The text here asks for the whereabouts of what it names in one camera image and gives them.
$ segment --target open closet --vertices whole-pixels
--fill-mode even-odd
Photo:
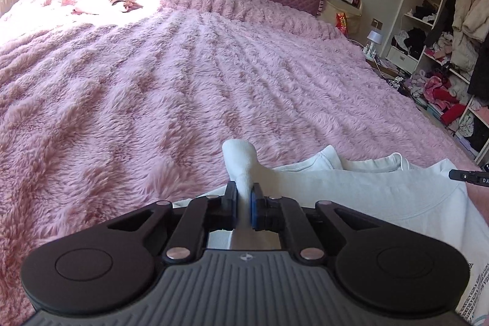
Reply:
[[[418,107],[480,166],[489,163],[487,30],[489,0],[403,0],[383,51],[410,78]]]

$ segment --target bed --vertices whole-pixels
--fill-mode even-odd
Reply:
[[[229,138],[269,167],[331,144],[476,169],[314,17],[322,0],[141,0],[110,15],[72,14],[76,1],[20,0],[0,20],[3,326],[33,311],[19,282],[31,250],[221,186]],[[486,192],[470,189],[487,220]]]

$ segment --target pink fluffy blanket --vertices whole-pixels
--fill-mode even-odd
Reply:
[[[138,1],[96,16],[21,0],[0,20],[3,326],[32,313],[19,281],[31,250],[224,184],[226,139],[270,167],[331,144],[474,169],[332,26],[267,0]]]

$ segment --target gray ribbed panel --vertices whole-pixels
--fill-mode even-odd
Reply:
[[[357,307],[326,270],[284,252],[207,250],[191,265],[169,267],[141,301],[116,314],[62,318],[39,312],[27,326],[462,326],[454,313],[426,320],[387,319]]]

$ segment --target white lampshade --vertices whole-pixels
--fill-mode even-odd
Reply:
[[[367,39],[371,40],[372,42],[375,42],[378,45],[382,43],[382,35],[375,31],[370,31],[370,34],[368,34]]]

